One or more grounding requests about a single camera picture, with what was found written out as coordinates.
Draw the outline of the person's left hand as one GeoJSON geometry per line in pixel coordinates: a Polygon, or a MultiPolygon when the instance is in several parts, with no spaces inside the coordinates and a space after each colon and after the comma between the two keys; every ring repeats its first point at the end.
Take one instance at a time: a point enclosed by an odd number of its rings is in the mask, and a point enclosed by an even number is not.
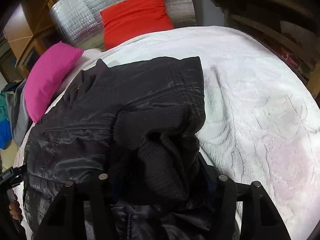
{"type": "Polygon", "coordinates": [[[23,219],[22,210],[20,208],[19,202],[17,201],[18,198],[14,193],[12,194],[12,197],[14,201],[9,204],[10,214],[13,217],[13,219],[17,221],[22,221],[23,219]]]}

